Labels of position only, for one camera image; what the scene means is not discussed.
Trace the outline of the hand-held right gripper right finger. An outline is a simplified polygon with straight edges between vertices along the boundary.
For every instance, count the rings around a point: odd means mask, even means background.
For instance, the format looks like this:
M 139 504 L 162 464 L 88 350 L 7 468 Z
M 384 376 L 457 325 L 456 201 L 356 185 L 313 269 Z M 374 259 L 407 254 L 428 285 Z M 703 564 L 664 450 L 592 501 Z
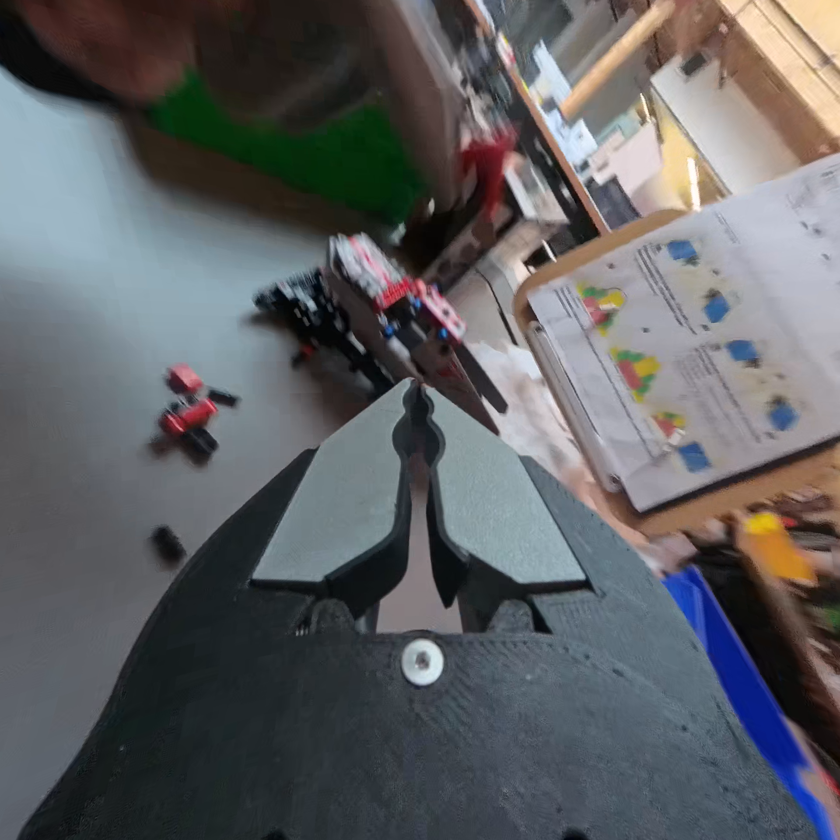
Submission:
M 587 591 L 587 575 L 518 453 L 433 388 L 420 391 L 430 560 L 464 632 L 504 602 Z

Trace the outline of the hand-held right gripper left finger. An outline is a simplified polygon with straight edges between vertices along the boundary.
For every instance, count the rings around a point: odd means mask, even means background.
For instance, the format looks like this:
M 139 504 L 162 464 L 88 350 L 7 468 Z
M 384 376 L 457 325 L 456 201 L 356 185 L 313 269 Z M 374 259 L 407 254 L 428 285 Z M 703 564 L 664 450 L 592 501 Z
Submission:
M 394 386 L 318 448 L 250 582 L 342 602 L 354 618 L 402 580 L 416 383 Z

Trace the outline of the red grey lego vehicle model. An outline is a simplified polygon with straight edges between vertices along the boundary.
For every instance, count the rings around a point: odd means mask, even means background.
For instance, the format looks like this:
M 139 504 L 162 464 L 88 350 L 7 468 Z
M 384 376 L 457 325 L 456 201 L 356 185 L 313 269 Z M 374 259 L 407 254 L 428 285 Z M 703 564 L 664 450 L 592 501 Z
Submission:
M 469 350 L 466 321 L 435 285 L 408 274 L 367 234 L 332 236 L 325 261 L 254 297 L 261 317 L 296 336 L 293 366 L 330 350 L 365 378 L 373 398 L 413 379 L 499 434 L 488 407 L 502 415 L 507 401 Z

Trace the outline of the black lego set box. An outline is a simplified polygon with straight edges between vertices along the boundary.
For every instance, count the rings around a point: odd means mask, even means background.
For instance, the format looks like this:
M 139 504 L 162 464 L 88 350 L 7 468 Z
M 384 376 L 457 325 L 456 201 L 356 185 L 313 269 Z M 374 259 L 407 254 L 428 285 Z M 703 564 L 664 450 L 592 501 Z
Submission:
M 467 135 L 460 51 L 476 33 L 463 2 L 362 1 L 360 27 L 392 125 L 439 211 L 463 199 Z

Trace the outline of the blue plastic bin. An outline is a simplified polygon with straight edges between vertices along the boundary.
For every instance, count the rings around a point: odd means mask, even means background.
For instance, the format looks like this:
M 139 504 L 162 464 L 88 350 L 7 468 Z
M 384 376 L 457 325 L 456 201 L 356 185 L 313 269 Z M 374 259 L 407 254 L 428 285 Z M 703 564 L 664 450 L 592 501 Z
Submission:
M 817 768 L 772 696 L 747 648 L 694 566 L 665 577 L 671 594 L 705 649 L 734 712 L 784 788 L 811 820 L 821 839 L 836 839 L 838 818 L 824 794 L 827 777 Z

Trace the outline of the white sheet on metal stand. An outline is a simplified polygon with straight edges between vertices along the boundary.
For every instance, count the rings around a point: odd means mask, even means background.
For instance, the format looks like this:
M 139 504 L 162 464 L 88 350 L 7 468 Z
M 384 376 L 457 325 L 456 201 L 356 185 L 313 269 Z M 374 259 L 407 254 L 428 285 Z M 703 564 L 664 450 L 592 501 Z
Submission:
M 687 530 L 832 482 L 838 154 L 594 239 L 523 281 L 513 312 L 629 528 Z

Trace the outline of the green plastic bin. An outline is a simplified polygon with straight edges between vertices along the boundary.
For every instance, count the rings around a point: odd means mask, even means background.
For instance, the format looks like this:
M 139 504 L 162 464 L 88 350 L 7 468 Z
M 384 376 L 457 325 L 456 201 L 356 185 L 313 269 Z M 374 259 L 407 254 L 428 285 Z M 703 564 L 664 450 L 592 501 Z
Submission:
M 403 222 L 427 185 L 378 101 L 303 133 L 235 120 L 195 70 L 153 102 L 152 128 L 286 185 L 388 224 Z

